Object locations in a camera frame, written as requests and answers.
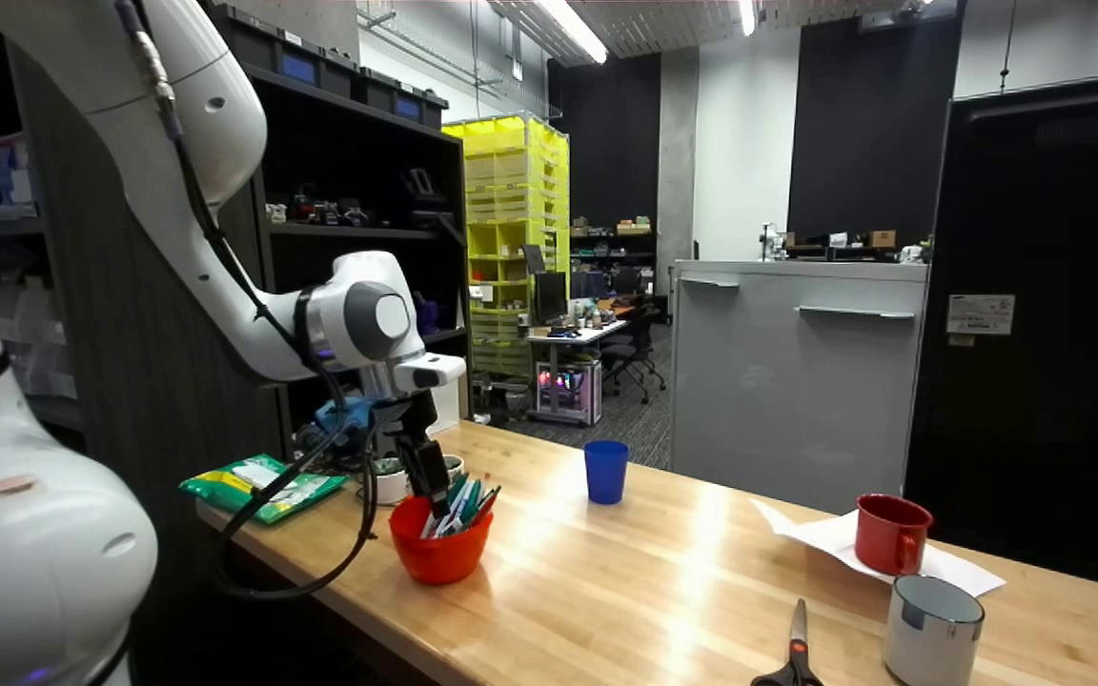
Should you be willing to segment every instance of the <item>gray counter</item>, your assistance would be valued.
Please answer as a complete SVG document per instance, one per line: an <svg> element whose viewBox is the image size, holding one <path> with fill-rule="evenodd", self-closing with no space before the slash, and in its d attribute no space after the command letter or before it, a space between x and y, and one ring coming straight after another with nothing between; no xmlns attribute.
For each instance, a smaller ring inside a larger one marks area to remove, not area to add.
<svg viewBox="0 0 1098 686"><path fill-rule="evenodd" d="M666 467L822 512L901 491L926 274L677 261Z"/></svg>

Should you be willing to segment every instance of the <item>red cup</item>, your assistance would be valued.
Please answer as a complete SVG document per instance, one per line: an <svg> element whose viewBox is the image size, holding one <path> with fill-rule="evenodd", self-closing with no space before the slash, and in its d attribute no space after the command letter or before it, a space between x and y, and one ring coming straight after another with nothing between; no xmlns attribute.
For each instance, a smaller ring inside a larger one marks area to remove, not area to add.
<svg viewBox="0 0 1098 686"><path fill-rule="evenodd" d="M855 553L879 574L914 574L924 572L931 520L933 515L912 499L860 495Z"/></svg>
<svg viewBox="0 0 1098 686"><path fill-rule="evenodd" d="M401 499L391 519L389 519L404 572L428 586L442 586L442 581L456 581L456 578L471 574L471 567L483 553L489 520L497 515L489 512L467 529L448 532L448 537L434 537L434 539L422 537L428 515L432 515L432 499L410 495L410 499Z"/></svg>

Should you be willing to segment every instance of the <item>wooden countertop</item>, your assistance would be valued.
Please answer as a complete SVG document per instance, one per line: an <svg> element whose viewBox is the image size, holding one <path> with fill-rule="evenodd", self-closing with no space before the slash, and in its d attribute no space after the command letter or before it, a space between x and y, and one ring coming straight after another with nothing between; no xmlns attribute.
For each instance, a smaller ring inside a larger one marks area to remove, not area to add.
<svg viewBox="0 0 1098 686"><path fill-rule="evenodd" d="M794 602L812 611L812 672L831 686L889 680L879 633L889 586L772 537L753 504L795 520L814 512L629 466L620 508L587 508L584 458L461 421L442 433L467 473L502 485L483 567L453 586L415 586L382 512L320 602L440 680L738 680L779 672ZM354 537L354 495L337 495L241 546L309 578ZM987 595L975 686L1098 680L1098 581L952 550L1005 578Z"/></svg>

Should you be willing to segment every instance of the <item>ceiling light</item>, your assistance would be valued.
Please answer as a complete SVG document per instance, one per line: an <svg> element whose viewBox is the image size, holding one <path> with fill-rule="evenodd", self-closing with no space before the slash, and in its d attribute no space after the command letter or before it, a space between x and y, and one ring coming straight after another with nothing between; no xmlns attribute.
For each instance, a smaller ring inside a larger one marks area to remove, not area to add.
<svg viewBox="0 0 1098 686"><path fill-rule="evenodd" d="M753 0L734 0L738 3L738 30L750 34L753 30Z"/></svg>
<svg viewBox="0 0 1098 686"><path fill-rule="evenodd" d="M598 34L584 22L584 15L568 0L534 0L555 25L568 34L596 63L610 55Z"/></svg>

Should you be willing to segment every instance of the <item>red mug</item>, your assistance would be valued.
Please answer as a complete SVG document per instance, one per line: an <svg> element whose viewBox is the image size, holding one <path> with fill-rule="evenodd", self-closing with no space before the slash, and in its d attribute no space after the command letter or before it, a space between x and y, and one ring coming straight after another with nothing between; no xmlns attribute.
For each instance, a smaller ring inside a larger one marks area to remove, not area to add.
<svg viewBox="0 0 1098 686"><path fill-rule="evenodd" d="M933 515L912 499L860 495L855 553L873 572L914 574L924 572L931 520Z"/></svg>

